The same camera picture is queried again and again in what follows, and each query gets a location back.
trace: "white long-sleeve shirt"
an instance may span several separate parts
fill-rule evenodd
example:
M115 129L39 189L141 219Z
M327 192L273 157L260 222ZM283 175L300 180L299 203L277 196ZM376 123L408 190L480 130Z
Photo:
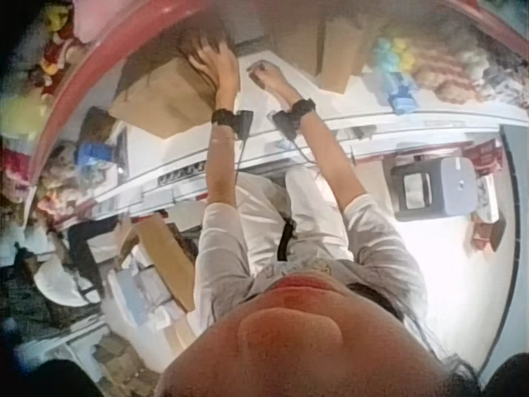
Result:
M314 256L298 256L286 262L272 260L253 278L239 213L224 203L209 205L204 214L194 289L201 332L276 280L303 270L324 271L344 285L367 285L405 317L422 318L427 305L422 273L376 202L368 194L356 198L344 211L344 222L355 261Z

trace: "sleeve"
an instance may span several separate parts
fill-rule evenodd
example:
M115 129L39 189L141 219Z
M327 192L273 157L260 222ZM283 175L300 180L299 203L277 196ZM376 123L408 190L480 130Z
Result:
M202 331L237 304L250 288L246 252L237 210L224 203L208 205L195 264L194 300Z
M349 249L370 284L400 309L422 318L427 293L422 272L404 241L370 195L351 202L344 211Z

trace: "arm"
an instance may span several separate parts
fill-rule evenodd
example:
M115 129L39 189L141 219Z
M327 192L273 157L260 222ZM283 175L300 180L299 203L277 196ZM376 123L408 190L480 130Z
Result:
M239 90L239 65L226 42L215 51L203 38L195 44L200 61L191 64L217 87L216 109L233 112ZM207 150L207 207L195 264L194 301L203 330L238 304L251 283L246 245L235 197L235 134L212 126Z
M285 80L281 70L270 62L260 61L250 68L250 73L254 81L279 96L290 108L302 99L298 91ZM316 112L302 117L301 133L343 212L355 198L365 194L352 164Z
M289 107L302 99L277 66L260 61L250 68L250 73L261 88L272 91ZM344 215L349 249L355 261L367 270L365 282L384 289L392 295L389 298L397 298L416 312L423 312L426 292L422 273L393 225L365 194L340 144L315 112L303 116L301 133Z
M203 72L217 87L215 107L233 112L239 91L239 64L226 41L214 50L207 39L195 41L199 60L190 57L191 64ZM212 126L206 162L207 204L226 203L236 207L235 201L235 133L227 126Z

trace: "blue toy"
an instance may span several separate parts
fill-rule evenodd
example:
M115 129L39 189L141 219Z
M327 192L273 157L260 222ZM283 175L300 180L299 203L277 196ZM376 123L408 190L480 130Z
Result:
M114 148L104 143L82 143L77 152L77 165L81 168L102 161L114 162Z
M380 37L377 40L374 52L374 67L383 72L398 72L400 56L391 50L391 40Z
M419 108L412 92L417 91L417 85L409 74L400 72L381 73L384 92L388 95L388 102L395 114L402 115L414 112Z

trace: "stuffed toy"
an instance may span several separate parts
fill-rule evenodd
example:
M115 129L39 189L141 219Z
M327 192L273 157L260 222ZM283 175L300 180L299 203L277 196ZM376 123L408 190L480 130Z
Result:
M60 141L51 152L42 170L42 182L47 189L53 189L76 179L75 155L77 146L71 141Z

